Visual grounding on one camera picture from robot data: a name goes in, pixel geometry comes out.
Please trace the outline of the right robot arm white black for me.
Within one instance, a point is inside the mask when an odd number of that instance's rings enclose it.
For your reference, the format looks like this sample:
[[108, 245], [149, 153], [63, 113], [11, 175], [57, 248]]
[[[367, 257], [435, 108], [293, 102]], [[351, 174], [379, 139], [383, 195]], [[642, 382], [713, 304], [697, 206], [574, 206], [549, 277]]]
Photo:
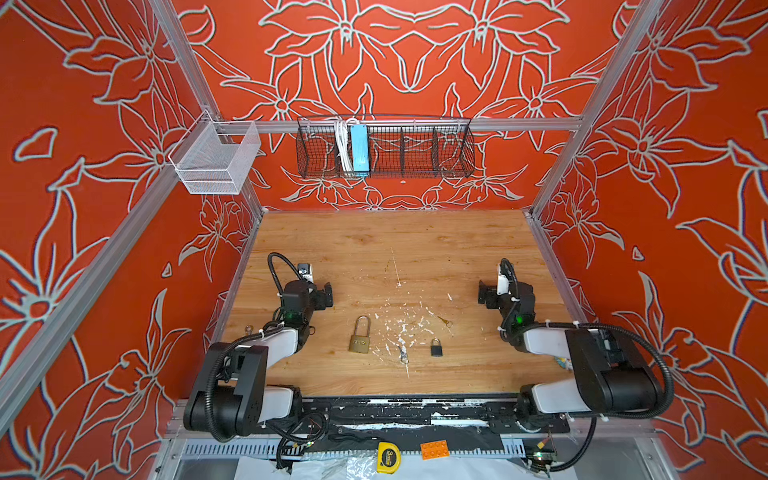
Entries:
[[518, 280], [507, 258], [499, 262], [494, 284], [478, 284], [479, 304], [501, 315], [503, 342], [571, 366], [569, 379], [521, 387], [513, 410], [515, 423], [533, 433], [560, 416], [589, 419], [586, 436], [570, 459], [537, 453], [525, 457], [526, 469], [551, 476], [584, 457], [600, 419], [643, 420], [665, 413], [674, 401], [674, 379], [658, 349], [639, 334], [611, 324], [539, 322], [535, 301], [533, 286]]

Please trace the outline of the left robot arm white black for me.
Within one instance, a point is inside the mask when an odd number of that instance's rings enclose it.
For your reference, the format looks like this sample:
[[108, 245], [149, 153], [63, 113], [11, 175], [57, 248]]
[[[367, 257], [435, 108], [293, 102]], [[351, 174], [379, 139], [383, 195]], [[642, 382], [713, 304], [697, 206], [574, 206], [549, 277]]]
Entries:
[[267, 373], [306, 345], [313, 315], [333, 306], [332, 286], [318, 286], [311, 264], [294, 264], [279, 252], [268, 254], [267, 266], [280, 304], [260, 329], [208, 348], [183, 412], [188, 431], [227, 443], [267, 429], [294, 444], [315, 442], [327, 431], [323, 414], [304, 411], [299, 388], [270, 386]]

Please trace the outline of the small black padlock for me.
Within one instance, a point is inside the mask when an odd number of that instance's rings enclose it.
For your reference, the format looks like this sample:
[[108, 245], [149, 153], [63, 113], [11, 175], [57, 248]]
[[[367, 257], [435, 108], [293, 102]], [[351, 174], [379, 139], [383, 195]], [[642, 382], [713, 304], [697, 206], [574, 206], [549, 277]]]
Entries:
[[433, 338], [430, 343], [430, 356], [439, 358], [443, 356], [443, 347], [439, 338]]

